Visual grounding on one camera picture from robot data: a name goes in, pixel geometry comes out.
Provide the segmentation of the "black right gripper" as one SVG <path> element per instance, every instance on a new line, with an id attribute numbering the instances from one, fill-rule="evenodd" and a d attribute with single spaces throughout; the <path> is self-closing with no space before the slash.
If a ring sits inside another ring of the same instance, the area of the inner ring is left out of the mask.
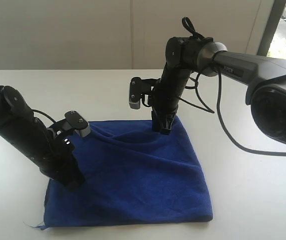
<path id="1" fill-rule="evenodd" d="M 176 117 L 179 97 L 182 95 L 192 72 L 199 72 L 203 64 L 197 61 L 201 49 L 212 43 L 194 37 L 172 37 L 165 49 L 165 67 L 151 94 L 152 130 L 163 135 L 171 133 Z"/>

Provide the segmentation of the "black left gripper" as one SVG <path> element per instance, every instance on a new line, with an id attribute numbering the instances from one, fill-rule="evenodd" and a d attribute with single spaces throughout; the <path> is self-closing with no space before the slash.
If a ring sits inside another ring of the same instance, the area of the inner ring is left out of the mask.
<path id="1" fill-rule="evenodd" d="M 42 174 L 56 180 L 68 191 L 76 190 L 85 182 L 72 153 L 72 144 L 55 142 L 37 117 L 10 120 L 0 127 L 0 136 L 37 165 Z"/>

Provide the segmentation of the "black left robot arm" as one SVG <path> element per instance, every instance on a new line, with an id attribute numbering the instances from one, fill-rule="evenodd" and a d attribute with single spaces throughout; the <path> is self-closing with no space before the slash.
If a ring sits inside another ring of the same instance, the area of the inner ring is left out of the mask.
<path id="1" fill-rule="evenodd" d="M 68 137 L 74 133 L 87 136 L 89 123 L 72 110 L 63 120 L 46 127 L 35 112 L 15 88 L 0 85 L 0 136 L 37 165 L 42 174 L 73 191 L 85 178 Z"/>

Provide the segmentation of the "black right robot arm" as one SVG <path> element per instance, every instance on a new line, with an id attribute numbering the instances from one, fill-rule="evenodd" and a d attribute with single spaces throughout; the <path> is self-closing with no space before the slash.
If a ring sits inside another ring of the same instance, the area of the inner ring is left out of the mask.
<path id="1" fill-rule="evenodd" d="M 210 37 L 172 37 L 165 59 L 162 76 L 150 95 L 154 131 L 170 133 L 192 72 L 208 77 L 222 74 L 247 86 L 245 103 L 257 127 L 286 144 L 286 59 L 229 52 Z"/>

